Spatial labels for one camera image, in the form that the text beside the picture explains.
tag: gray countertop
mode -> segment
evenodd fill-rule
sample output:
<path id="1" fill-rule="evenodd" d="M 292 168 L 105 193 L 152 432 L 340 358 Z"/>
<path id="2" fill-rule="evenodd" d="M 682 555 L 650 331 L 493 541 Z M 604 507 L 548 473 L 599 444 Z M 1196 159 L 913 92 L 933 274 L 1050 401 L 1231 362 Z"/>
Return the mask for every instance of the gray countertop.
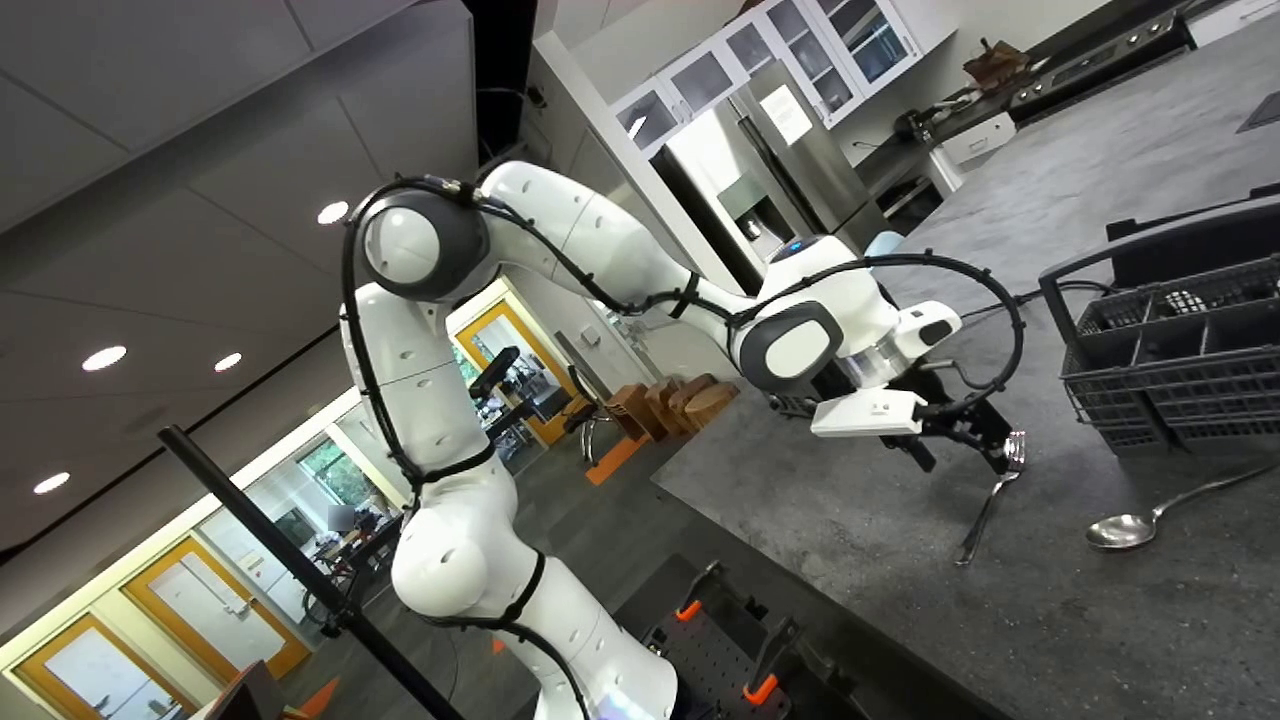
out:
<path id="1" fill-rule="evenodd" d="M 1166 216 L 1280 181 L 1280 125 L 1237 131 L 1280 92 L 1280 19 L 1075 106 L 987 159 L 908 243 L 987 264 L 1033 290 L 1104 243 L 1104 226 Z M 897 296 L 985 296 L 933 274 Z M 951 341 L 973 375 L 1004 358 L 985 321 Z M 928 441 L 936 473 L 875 441 L 821 444 L 758 394 L 656 482 L 1014 716 L 1280 716 L 1280 473 L 1168 515 L 1134 555 L 1086 545 L 1098 515 L 1145 507 L 1265 444 L 1117 456 L 1062 390 L 1062 341 L 1029 310 L 1029 362 L 1000 413 L 1029 429 L 1029 478 L 973 564 L 955 545 L 992 486 L 969 448 Z"/>

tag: red object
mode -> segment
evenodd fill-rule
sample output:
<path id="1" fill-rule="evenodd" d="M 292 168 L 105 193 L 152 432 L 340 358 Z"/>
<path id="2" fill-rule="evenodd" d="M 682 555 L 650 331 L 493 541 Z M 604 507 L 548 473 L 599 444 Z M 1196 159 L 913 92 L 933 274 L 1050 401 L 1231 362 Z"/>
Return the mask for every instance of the red object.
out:
<path id="1" fill-rule="evenodd" d="M 777 695 L 777 687 L 781 687 L 781 680 L 769 674 L 765 683 L 743 687 L 743 699 L 748 699 L 751 708 L 765 708 L 765 704 Z"/>
<path id="2" fill-rule="evenodd" d="M 320 683 L 299 708 L 297 716 L 306 720 L 323 720 L 327 704 L 337 699 L 340 680 Z"/>
<path id="3" fill-rule="evenodd" d="M 705 600 L 675 607 L 675 625 L 693 625 L 705 614 Z"/>
<path id="4" fill-rule="evenodd" d="M 610 486 L 639 448 L 650 444 L 650 436 L 631 441 L 617 441 L 593 467 L 588 467 L 588 486 L 599 490 Z"/>

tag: ceiling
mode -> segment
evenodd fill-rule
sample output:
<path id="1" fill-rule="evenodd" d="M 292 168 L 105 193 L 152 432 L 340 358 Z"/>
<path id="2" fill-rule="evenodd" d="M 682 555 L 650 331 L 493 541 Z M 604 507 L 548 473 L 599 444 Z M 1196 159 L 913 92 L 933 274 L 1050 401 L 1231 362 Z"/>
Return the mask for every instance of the ceiling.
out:
<path id="1" fill-rule="evenodd" d="M 320 205 L 476 173 L 474 98 L 460 0 L 0 6 L 0 548 L 332 331 Z"/>

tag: cable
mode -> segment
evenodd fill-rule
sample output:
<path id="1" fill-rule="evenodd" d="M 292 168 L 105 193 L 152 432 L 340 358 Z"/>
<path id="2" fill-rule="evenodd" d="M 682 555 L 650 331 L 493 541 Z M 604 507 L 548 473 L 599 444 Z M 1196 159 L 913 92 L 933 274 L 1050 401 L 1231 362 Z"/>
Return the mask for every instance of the cable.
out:
<path id="1" fill-rule="evenodd" d="M 384 394 L 379 394 L 379 383 L 375 383 L 371 358 L 367 358 L 367 341 L 366 341 L 366 326 L 362 326 L 362 299 L 355 299 L 355 254 L 362 254 L 362 226 L 366 226 L 366 216 L 367 216 L 384 197 L 393 197 L 393 193 L 400 193 L 400 190 L 436 193 L 436 197 L 448 197 L 448 200 L 469 197 L 469 190 L 463 190 L 463 185 L 455 185 L 455 190 L 433 185 L 433 181 L 424 181 L 424 177 L 400 177 L 396 185 L 384 185 L 384 190 L 367 193 L 367 197 L 355 205 L 355 211 L 347 216 L 347 226 L 344 226 L 347 234 L 344 234 L 340 290 L 344 290 L 344 321 L 347 321 L 347 344 L 353 344 L 353 358 L 355 358 L 355 375 L 362 375 L 362 390 L 366 390 L 366 396 L 367 396 L 371 421 L 375 421 L 375 429 L 384 432 L 384 444 L 390 444 L 400 478 L 404 478 L 411 490 L 424 490 L 424 486 L 436 486 L 436 482 L 443 482 L 443 478 L 455 478 L 455 473 L 469 473 L 469 467 L 493 459 L 496 448 L 493 448 L 493 441 L 490 441 L 476 456 L 463 456 L 463 459 L 455 459 L 455 463 L 443 463 L 443 467 L 424 473 L 424 467 L 404 452 L 400 432 L 396 432 L 396 421 L 393 421 L 393 413 L 390 413 L 390 401 L 384 401 Z"/>
<path id="2" fill-rule="evenodd" d="M 936 371 L 936 369 L 955 371 L 964 390 L 980 390 L 975 379 L 969 379 L 964 366 L 951 362 L 951 358 L 942 358 L 942 362 L 926 366 L 926 371 Z"/>
<path id="3" fill-rule="evenodd" d="M 921 258 L 913 258 L 913 254 L 899 254 L 899 258 L 862 258 L 862 259 L 823 270 L 823 274 L 815 274 L 815 277 L 805 277 L 805 281 L 795 281 L 794 290 L 783 290 L 783 293 L 751 304 L 748 311 L 730 311 L 730 310 L 719 310 L 719 304 L 709 304 L 709 299 L 702 299 L 702 296 L 690 296 L 683 290 L 652 293 L 652 296 L 645 296 L 639 304 L 627 310 L 627 304 L 620 304 L 617 296 L 610 296 L 584 270 L 577 270 L 577 264 L 571 264 L 528 216 L 521 216 L 511 205 L 476 200 L 476 207 L 490 211 L 490 216 L 496 216 L 496 219 L 510 219 L 510 226 L 526 227 L 528 235 L 535 235 L 535 239 L 551 254 L 551 259 L 558 259 L 593 299 L 599 299 L 604 310 L 613 310 L 613 311 L 650 311 L 650 310 L 656 310 L 656 304 L 665 304 L 665 299 L 695 304 L 695 310 L 705 310 L 705 311 L 714 311 L 714 315 L 719 315 L 719 321 L 730 326 L 730 344 L 734 344 L 738 327 L 748 326 L 748 321 L 758 321 L 769 304 L 777 304 L 777 299 L 783 299 L 783 296 L 795 296 L 795 293 L 805 293 L 805 290 L 813 290 L 813 285 L 821 285 L 821 281 L 827 281 L 827 277 L 842 277 L 842 274 L 894 270 L 894 264 L 933 264 L 933 270 L 959 274 L 959 277 L 985 285 L 985 290 L 998 296 L 992 310 L 1004 310 L 1004 311 L 1008 311 L 1014 352 L 1008 352 L 1008 366 L 1004 366 L 987 383 L 973 390 L 959 403 L 926 409 L 926 415 L 951 415 L 951 413 L 964 415 L 973 403 L 998 396 L 998 394 L 1014 379 L 1014 371 L 1021 369 L 1021 362 L 1023 362 L 1023 321 L 1021 321 L 1021 311 L 1016 311 L 1021 299 L 1008 296 L 1008 290 L 1004 290 L 1000 281 L 992 281 L 992 274 L 973 270 L 973 264 L 951 259 L 951 258 L 933 258 L 933 254 L 921 254 Z"/>
<path id="4" fill-rule="evenodd" d="M 1055 290 L 1063 290 L 1063 293 L 1074 293 L 1074 290 L 1082 290 L 1082 293 L 1111 293 L 1111 285 L 1104 285 L 1104 281 L 1086 281 L 1086 277 L 1062 281 Z M 1046 290 L 1016 293 L 1014 299 L 1016 299 L 1016 304 L 1029 304 L 1029 299 L 1035 299 L 1035 296 L 1046 296 Z M 969 310 L 969 311 L 959 311 L 959 321 L 987 315 L 992 310 L 1000 310 L 1000 304 Z"/>
<path id="5" fill-rule="evenodd" d="M 496 216 L 496 219 L 504 219 L 504 226 L 515 226 L 521 234 L 528 234 L 533 239 L 540 239 L 546 254 L 551 254 L 551 259 L 558 259 L 593 299 L 599 299 L 599 304 L 613 310 L 613 311 L 639 315 L 639 311 L 650 311 L 650 310 L 656 310 L 656 304 L 682 304 L 682 299 L 683 299 L 683 304 L 695 304 L 695 310 L 705 310 L 705 311 L 714 311 L 714 315 L 719 315 L 719 321 L 734 321 L 730 310 L 709 304 L 709 299 L 702 299 L 702 296 L 690 296 L 683 290 L 652 293 L 652 296 L 645 296 L 639 304 L 620 304 L 617 296 L 610 296 L 610 293 L 593 281 L 593 274 L 577 270 L 577 264 L 571 264 L 528 216 L 521 216 L 511 205 L 483 197 L 483 200 L 476 200 L 476 207 L 479 207 L 483 216 Z"/>
<path id="6" fill-rule="evenodd" d="M 526 629 L 526 625 L 511 625 L 511 620 L 483 620 L 483 618 L 455 618 L 455 620 L 440 620 L 443 629 L 501 629 L 501 631 L 511 631 L 521 643 L 533 643 L 540 650 L 569 680 L 569 692 L 577 699 L 577 708 L 584 711 L 584 720 L 593 720 L 593 708 L 588 708 L 588 695 L 584 687 L 577 683 L 569 659 L 558 651 L 551 641 L 546 641 L 540 631 Z"/>

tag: wire basket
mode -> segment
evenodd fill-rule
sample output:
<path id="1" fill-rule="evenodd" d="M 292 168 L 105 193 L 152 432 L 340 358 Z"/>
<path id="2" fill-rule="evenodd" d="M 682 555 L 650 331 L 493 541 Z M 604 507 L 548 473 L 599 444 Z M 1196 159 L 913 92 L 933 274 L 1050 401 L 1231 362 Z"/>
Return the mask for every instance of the wire basket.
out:
<path id="1" fill-rule="evenodd" d="M 1091 299 L 1075 315 L 1062 281 L 1117 254 L 1168 254 L 1166 239 L 1220 227 L 1265 234 L 1268 258 L 1166 277 Z M 1247 200 L 1139 234 L 1040 277 L 1070 344 L 1063 383 L 1107 444 L 1196 444 L 1280 432 L 1280 200 Z"/>

